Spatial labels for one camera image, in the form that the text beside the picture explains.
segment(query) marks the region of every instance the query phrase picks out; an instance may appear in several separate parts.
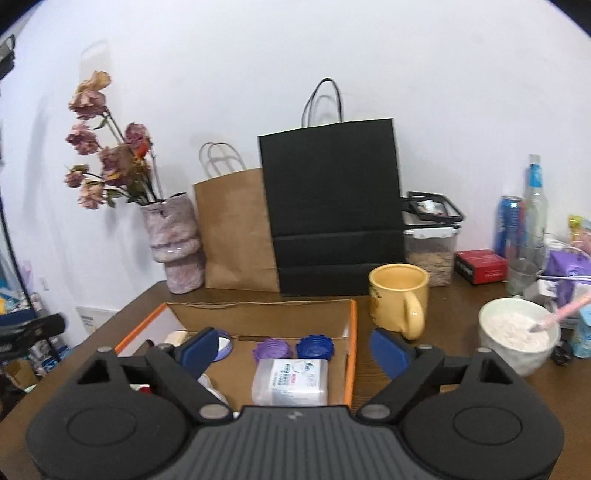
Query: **dried flower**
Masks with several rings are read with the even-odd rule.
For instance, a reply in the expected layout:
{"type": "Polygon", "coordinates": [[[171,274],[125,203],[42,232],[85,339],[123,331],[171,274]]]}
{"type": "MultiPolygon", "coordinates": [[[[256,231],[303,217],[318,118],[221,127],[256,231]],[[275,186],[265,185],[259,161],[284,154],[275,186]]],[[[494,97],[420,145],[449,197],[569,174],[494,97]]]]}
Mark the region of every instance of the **dried flower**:
{"type": "Polygon", "coordinates": [[[101,181],[86,181],[80,189],[78,203],[89,210],[96,210],[105,202],[103,197],[103,183],[101,181]]]}
{"type": "Polygon", "coordinates": [[[107,185],[121,186],[126,184],[127,174],[133,164],[133,155],[128,145],[117,145],[104,148],[99,153],[103,164],[102,177],[107,185]]]}
{"type": "Polygon", "coordinates": [[[80,155],[88,155],[99,149],[96,135],[84,122],[72,127],[72,131],[66,137],[66,141],[74,145],[74,148],[80,155]]]}
{"type": "Polygon", "coordinates": [[[97,72],[96,70],[92,73],[89,80],[81,82],[76,88],[76,93],[82,93],[85,90],[93,90],[98,92],[103,88],[111,84],[111,77],[107,72],[97,72]]]}
{"type": "Polygon", "coordinates": [[[144,158],[148,150],[152,147],[150,133],[145,125],[131,122],[125,128],[125,141],[131,146],[134,154],[139,158],[144,158]]]}
{"type": "Polygon", "coordinates": [[[78,118],[88,120],[106,111],[105,95],[94,90],[76,92],[68,104],[70,110],[78,114],[78,118]]]}
{"type": "Polygon", "coordinates": [[[80,185],[82,185],[82,182],[84,181],[84,178],[85,178],[84,177],[84,174],[81,171],[70,170],[66,174],[66,178],[64,179],[64,183],[67,183],[67,185],[71,189],[76,189],[80,185]]]}

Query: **glass cup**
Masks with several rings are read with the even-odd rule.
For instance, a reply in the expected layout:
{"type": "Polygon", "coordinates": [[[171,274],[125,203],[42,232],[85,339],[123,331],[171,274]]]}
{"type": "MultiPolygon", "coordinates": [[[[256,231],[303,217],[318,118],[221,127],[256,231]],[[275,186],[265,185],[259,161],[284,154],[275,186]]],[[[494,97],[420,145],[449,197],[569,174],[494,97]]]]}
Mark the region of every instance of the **glass cup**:
{"type": "Polygon", "coordinates": [[[508,264],[508,278],[506,285],[509,295],[523,295],[523,291],[535,282],[539,270],[539,266],[525,258],[515,258],[510,260],[508,264]]]}

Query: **flour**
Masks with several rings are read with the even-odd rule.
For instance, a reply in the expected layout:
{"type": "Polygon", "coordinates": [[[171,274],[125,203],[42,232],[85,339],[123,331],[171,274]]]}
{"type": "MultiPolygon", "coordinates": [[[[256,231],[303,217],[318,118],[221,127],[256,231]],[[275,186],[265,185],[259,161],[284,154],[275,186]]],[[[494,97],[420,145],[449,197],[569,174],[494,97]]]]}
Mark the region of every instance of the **flour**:
{"type": "Polygon", "coordinates": [[[523,352],[539,352],[547,349],[550,343],[548,332],[528,331],[536,322],[521,313],[494,315],[485,319],[482,324],[493,340],[523,352]]]}

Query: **mug handle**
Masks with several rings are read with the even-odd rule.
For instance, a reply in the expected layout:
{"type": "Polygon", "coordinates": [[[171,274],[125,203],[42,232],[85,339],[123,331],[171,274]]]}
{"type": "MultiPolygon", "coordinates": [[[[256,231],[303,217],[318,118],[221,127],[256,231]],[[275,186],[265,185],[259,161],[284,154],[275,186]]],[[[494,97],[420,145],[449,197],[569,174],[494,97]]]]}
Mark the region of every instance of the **mug handle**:
{"type": "Polygon", "coordinates": [[[408,340],[417,339],[425,329],[425,314],[417,296],[412,291],[404,292],[406,305],[406,324],[402,327],[402,334],[408,340]]]}

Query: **purple box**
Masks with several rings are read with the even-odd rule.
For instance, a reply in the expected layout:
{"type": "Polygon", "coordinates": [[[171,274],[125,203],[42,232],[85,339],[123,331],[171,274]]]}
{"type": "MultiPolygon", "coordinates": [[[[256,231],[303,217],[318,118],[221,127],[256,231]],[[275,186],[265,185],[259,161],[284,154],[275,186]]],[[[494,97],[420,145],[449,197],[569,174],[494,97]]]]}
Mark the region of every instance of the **purple box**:
{"type": "MultiPolygon", "coordinates": [[[[576,275],[591,275],[591,261],[582,254],[572,252],[550,252],[548,266],[544,275],[556,277],[574,277],[576,275]]],[[[589,281],[557,280],[556,281],[556,304],[563,307],[573,295],[573,289],[577,283],[586,283],[589,281]]]]}

